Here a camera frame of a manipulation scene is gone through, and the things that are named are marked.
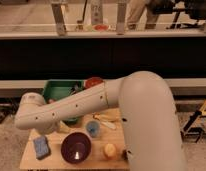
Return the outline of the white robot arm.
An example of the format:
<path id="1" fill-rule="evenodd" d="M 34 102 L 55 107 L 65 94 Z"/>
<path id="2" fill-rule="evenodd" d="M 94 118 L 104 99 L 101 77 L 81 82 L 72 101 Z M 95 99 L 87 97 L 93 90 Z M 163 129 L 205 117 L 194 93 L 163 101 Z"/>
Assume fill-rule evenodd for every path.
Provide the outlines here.
<path id="1" fill-rule="evenodd" d="M 51 104 L 38 93 L 26 93 L 15 126 L 52 132 L 63 119 L 109 108 L 120 111 L 130 171 L 186 171 L 174 98 L 153 72 L 108 80 Z"/>

